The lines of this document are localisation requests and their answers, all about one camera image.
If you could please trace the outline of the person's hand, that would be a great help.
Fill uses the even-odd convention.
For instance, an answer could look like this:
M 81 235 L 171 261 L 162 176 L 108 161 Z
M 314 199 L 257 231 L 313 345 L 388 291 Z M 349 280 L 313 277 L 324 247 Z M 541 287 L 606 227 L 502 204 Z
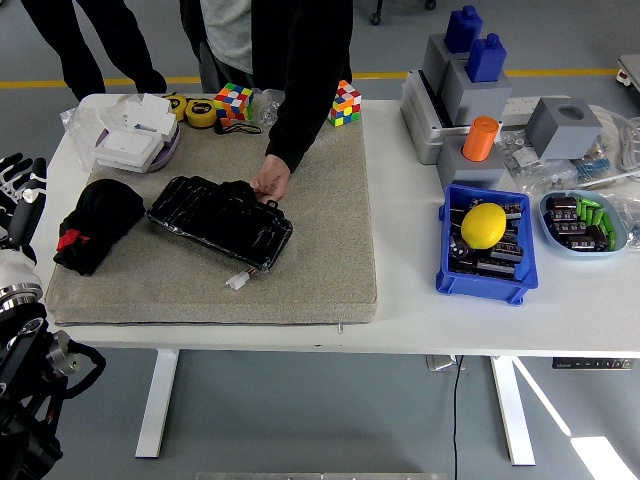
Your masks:
M 277 202 L 287 191 L 290 175 L 287 164 L 278 156 L 269 154 L 249 184 L 262 203 Z

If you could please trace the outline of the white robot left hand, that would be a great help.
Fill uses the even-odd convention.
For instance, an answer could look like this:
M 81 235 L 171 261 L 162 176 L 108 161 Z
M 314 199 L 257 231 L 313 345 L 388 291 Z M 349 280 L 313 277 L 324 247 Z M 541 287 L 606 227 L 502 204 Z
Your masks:
M 31 240 L 46 203 L 47 165 L 22 153 L 1 158 L 1 287 L 34 284 Z

